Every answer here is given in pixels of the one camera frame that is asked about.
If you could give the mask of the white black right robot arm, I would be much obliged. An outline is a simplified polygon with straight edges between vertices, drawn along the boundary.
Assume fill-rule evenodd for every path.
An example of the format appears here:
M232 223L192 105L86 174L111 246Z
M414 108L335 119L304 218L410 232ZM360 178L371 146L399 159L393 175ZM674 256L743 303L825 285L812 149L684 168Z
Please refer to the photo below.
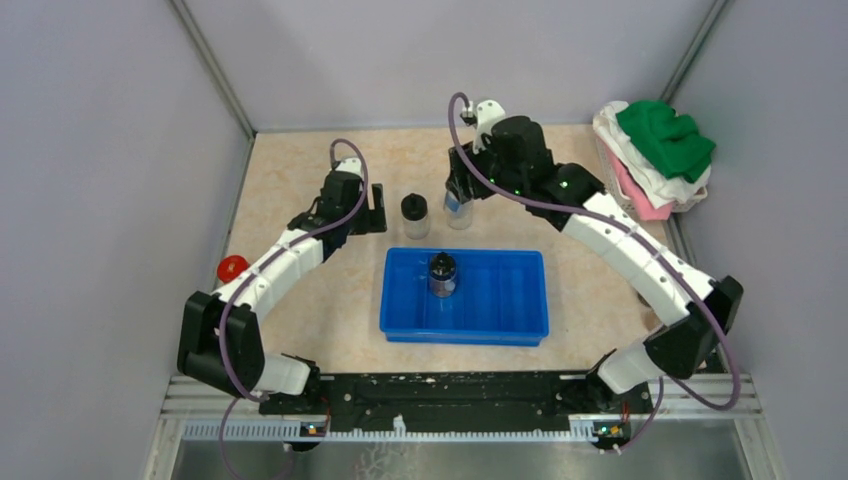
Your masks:
M557 163L541 126L527 116L462 116L474 140L450 149L448 187L462 200L494 194L522 204L555 230L583 243L644 299L661 325L602 357L586 376L586 397L612 412L634 387L659 377L690 378L727 340L743 288L716 280L655 240L626 214L604 184L577 163Z

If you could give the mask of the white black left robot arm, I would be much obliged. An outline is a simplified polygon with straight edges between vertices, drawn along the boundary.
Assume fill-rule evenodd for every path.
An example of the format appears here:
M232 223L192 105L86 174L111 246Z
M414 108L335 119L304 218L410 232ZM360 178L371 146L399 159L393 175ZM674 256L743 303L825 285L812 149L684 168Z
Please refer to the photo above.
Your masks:
M186 301L177 351L179 373L236 398L261 403L282 394L297 413L319 404L313 362L267 354L260 324L309 271L352 235L386 231L382 187L368 183L363 161L334 161L319 196L293 218L272 246L236 278Z

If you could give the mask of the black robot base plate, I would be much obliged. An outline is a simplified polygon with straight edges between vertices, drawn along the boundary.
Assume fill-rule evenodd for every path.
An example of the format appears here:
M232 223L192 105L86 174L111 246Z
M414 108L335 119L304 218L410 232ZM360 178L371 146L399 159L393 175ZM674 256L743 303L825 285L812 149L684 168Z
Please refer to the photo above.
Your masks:
M653 409L647 384L614 395L585 371L323 373L295 397L273 394L262 415L349 413L356 407L529 405L533 412L642 414Z

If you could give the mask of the blue plastic divided bin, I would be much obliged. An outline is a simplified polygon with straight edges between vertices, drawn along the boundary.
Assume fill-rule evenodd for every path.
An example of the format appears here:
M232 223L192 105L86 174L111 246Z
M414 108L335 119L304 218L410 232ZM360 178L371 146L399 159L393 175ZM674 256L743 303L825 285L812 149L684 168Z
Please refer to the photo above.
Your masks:
M438 248L388 250L379 327L392 342L536 347L550 332L545 265L532 250L446 249L456 288L430 286Z

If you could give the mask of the black pourer cap grain jar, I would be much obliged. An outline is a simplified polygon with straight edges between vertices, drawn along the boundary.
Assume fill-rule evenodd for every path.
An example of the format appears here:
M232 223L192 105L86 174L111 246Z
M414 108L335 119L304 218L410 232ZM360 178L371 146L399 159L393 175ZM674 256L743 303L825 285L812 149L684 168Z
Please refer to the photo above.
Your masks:
M430 231L426 198L417 193L410 193L402 199L400 207L405 235L412 240L425 238Z

